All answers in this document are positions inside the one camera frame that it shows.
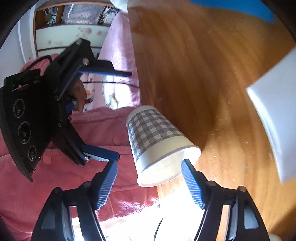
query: paper cup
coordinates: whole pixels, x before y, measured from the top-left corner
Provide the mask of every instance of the paper cup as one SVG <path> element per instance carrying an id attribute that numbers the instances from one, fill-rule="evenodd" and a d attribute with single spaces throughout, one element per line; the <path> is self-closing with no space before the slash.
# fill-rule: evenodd
<path id="1" fill-rule="evenodd" d="M 176 178 L 181 162 L 196 163 L 201 151 L 153 106 L 141 106 L 127 118 L 126 127 L 141 187 Z"/>

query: wooden surface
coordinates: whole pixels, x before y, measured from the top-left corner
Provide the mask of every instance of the wooden surface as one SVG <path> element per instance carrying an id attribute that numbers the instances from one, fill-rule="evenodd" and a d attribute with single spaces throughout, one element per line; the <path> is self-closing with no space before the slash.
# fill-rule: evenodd
<path id="1" fill-rule="evenodd" d="M 79 1 L 66 1 L 66 0 L 49 0 L 42 4 L 36 11 L 43 10 L 50 7 L 69 5 L 69 4 L 99 4 L 106 6 L 113 6 L 109 0 L 79 0 Z"/>
<path id="2" fill-rule="evenodd" d="M 47 23 L 50 19 L 50 15 L 45 15 L 43 10 L 41 11 L 35 11 L 35 29 L 45 28 L 48 27 Z"/>
<path id="3" fill-rule="evenodd" d="M 247 187 L 269 232 L 296 232 L 296 181 L 279 182 L 272 151 L 246 87 L 295 45 L 284 25 L 179 0 L 130 0 L 143 104 L 157 107 L 202 149 L 195 168 L 223 187 Z M 182 177 L 158 187 L 175 223 L 166 240 L 192 240 L 202 212 Z M 224 237 L 224 213 L 217 240 Z"/>

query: pink fabric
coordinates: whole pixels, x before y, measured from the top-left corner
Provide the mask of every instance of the pink fabric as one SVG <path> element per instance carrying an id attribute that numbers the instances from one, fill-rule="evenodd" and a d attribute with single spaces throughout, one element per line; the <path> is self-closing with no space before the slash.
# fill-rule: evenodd
<path id="1" fill-rule="evenodd" d="M 99 59 L 109 60 L 113 63 L 116 70 L 130 71 L 132 76 L 115 76 L 114 82 L 122 82 L 139 86 L 138 72 L 136 68 L 135 54 L 131 40 L 131 29 L 128 21 L 128 14 L 119 12 L 113 19 L 110 29 L 102 46 Z M 96 81 L 102 81 L 103 75 L 96 75 Z M 138 107 L 141 105 L 140 89 L 122 84 L 114 84 L 115 98 L 120 106 Z M 95 91 L 94 108 L 99 107 L 96 95 L 100 91 Z"/>
<path id="2" fill-rule="evenodd" d="M 58 56 L 59 56 L 59 54 L 54 53 L 51 55 L 51 58 L 52 58 L 52 60 L 55 60 Z M 37 57 L 36 59 L 25 63 L 25 65 L 20 69 L 19 72 L 23 72 L 30 64 L 32 64 L 35 60 L 39 59 L 40 57 Z M 48 65 L 49 65 L 49 60 L 44 59 L 44 60 L 40 61 L 39 63 L 35 64 L 31 69 L 40 69 L 40 75 L 42 76 L 44 74 L 46 68 L 48 67 Z"/>
<path id="3" fill-rule="evenodd" d="M 46 65 L 46 60 L 40 63 L 42 74 Z M 73 126 L 87 144 L 120 154 L 118 175 L 106 205 L 97 213 L 99 221 L 138 213 L 158 200 L 156 187 L 142 188 L 137 184 L 126 130 L 126 119 L 132 110 L 132 107 L 118 110 L 101 107 L 85 113 L 75 112 L 71 116 Z M 16 240 L 30 240 L 39 213 L 53 188 L 76 188 L 90 181 L 105 165 L 105 162 L 91 159 L 81 168 L 51 143 L 37 164 L 31 183 L 15 167 L 0 134 L 0 216 Z"/>

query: blue object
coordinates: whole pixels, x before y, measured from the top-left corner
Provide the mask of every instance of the blue object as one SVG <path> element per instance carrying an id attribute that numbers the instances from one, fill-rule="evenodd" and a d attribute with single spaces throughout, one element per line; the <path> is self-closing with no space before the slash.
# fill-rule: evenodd
<path id="1" fill-rule="evenodd" d="M 121 73 L 110 73 L 108 71 L 101 72 L 101 71 L 79 70 L 78 73 L 81 73 L 81 74 L 103 74 L 103 75 L 112 75 L 112 76 L 120 76 L 120 77 L 129 77 L 130 76 L 130 75 L 121 74 Z"/>
<path id="2" fill-rule="evenodd" d="M 99 210 L 107 202 L 111 188 L 117 176 L 117 162 L 111 161 L 102 172 L 97 173 L 91 181 L 90 203 L 93 210 Z"/>
<path id="3" fill-rule="evenodd" d="M 274 22 L 274 14 L 260 0 L 190 0 L 192 3 L 247 13 L 270 23 Z"/>
<path id="4" fill-rule="evenodd" d="M 181 163 L 181 172 L 195 204 L 205 209 L 210 201 L 210 190 L 207 187 L 207 179 L 202 172 L 197 172 L 189 159 Z"/>
<path id="5" fill-rule="evenodd" d="M 67 113 L 72 112 L 73 109 L 74 109 L 74 104 L 73 104 L 73 102 L 70 102 L 70 103 L 68 103 L 68 104 L 66 105 L 66 112 L 67 112 Z"/>
<path id="6" fill-rule="evenodd" d="M 101 147 L 92 145 L 82 145 L 81 148 L 84 155 L 90 156 L 91 158 L 98 161 L 118 161 L 120 158 L 120 155 L 117 152 L 107 150 Z"/>

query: white wall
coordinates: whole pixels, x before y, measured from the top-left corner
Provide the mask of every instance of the white wall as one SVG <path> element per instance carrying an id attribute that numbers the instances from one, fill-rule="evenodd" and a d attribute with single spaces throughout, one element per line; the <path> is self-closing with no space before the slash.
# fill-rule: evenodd
<path id="1" fill-rule="evenodd" d="M 16 24 L 0 49 L 0 86 L 6 77 L 18 73 L 24 64 Z"/>
<path id="2" fill-rule="evenodd" d="M 35 6 L 26 12 L 17 23 L 20 48 L 25 63 L 36 58 L 33 31 L 34 12 Z"/>

